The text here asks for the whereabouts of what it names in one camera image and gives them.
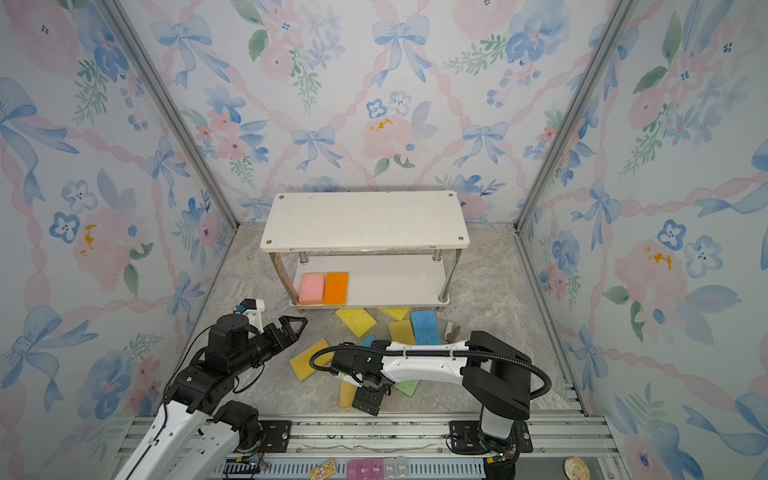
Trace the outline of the white two-tier shelf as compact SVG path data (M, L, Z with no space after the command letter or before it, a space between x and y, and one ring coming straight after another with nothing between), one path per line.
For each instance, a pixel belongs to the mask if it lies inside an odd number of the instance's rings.
M283 193L260 247L292 306L304 275L348 273L351 308L442 307L470 245L455 191Z

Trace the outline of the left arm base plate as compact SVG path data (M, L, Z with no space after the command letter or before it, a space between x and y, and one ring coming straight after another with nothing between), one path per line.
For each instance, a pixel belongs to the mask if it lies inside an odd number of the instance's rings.
M293 423L289 420L248 421L239 431L236 452L242 454L285 453Z

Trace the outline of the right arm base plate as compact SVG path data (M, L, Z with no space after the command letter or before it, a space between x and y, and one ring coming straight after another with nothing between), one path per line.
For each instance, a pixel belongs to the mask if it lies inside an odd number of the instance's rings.
M479 421L450 421L445 438L448 449L458 455L532 453L533 444L525 421L513 421L506 438L482 432Z

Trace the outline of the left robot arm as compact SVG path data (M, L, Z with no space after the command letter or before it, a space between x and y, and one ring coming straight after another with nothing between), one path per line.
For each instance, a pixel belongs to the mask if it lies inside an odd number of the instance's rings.
M256 408L236 400L236 379L296 343L304 317L282 316L263 328L242 313L220 317L207 330L207 345L176 374L162 405L118 479L206 479L237 453L248 464L272 450L286 450L290 424L262 424Z

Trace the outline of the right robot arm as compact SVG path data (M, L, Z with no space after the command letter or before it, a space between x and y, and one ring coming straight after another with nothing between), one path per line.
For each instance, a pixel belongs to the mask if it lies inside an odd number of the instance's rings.
M331 361L310 365L354 385L362 395L356 409L376 416L380 398L397 383L432 381L459 385L481 405L478 442L488 452L515 448L522 423L530 417L533 365L528 357L493 335L475 331L445 345L406 345L380 340L369 346L343 343L321 352Z

